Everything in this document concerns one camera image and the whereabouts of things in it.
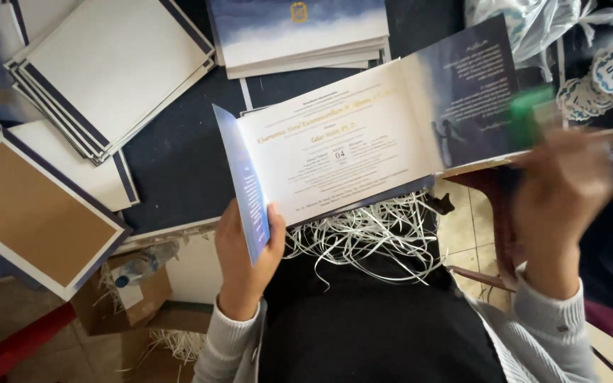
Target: gold emblem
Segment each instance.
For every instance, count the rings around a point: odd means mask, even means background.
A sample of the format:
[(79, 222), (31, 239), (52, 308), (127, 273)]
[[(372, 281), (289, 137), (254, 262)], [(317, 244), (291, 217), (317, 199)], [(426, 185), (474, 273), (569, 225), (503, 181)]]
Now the gold emblem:
[(290, 5), (290, 13), (292, 14), (293, 22), (304, 22), (307, 21), (309, 17), (307, 14), (307, 5), (302, 3), (302, 1)]

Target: person's left hand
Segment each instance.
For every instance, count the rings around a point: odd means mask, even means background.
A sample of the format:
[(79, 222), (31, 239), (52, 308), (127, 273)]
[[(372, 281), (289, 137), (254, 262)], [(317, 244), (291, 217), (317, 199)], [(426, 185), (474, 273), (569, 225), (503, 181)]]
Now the person's left hand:
[(232, 320), (250, 320), (257, 311), (264, 289), (278, 268), (285, 250), (285, 221), (268, 206), (271, 237), (252, 267), (241, 223), (238, 201), (234, 198), (224, 211), (215, 237), (223, 284), (217, 307)]

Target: blue bottle cap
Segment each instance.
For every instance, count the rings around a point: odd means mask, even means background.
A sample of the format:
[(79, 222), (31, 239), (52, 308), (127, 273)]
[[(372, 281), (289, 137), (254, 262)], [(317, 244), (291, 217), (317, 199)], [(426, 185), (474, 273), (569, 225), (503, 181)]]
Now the blue bottle cap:
[(123, 275), (115, 279), (115, 286), (119, 288), (123, 288), (129, 284), (129, 277), (127, 275)]

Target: plastic bag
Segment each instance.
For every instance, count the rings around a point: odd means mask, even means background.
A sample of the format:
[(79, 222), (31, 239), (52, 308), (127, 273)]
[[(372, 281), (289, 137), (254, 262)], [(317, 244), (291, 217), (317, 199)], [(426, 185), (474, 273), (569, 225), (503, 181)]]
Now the plastic bag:
[(580, 24), (592, 45), (595, 31), (590, 24), (613, 25), (613, 8), (591, 13), (596, 6), (595, 0), (583, 10), (581, 0), (465, 0), (465, 25), (503, 14), (515, 66), (538, 66), (551, 81), (546, 49), (552, 42)]

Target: person's hand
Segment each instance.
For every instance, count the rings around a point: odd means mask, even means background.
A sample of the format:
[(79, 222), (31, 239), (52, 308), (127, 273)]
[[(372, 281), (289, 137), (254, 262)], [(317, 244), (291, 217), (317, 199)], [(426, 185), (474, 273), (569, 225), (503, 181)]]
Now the person's hand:
[(578, 243), (613, 196), (611, 138), (554, 130), (521, 161), (514, 201), (525, 278), (542, 294), (568, 299), (578, 291)]
[(250, 320), (257, 311), (261, 295), (276, 272), (285, 250), (285, 221), (268, 206), (271, 238), (252, 267), (245, 243), (241, 213), (234, 198), (219, 220), (215, 247), (221, 265), (223, 284), (217, 307), (232, 320)]

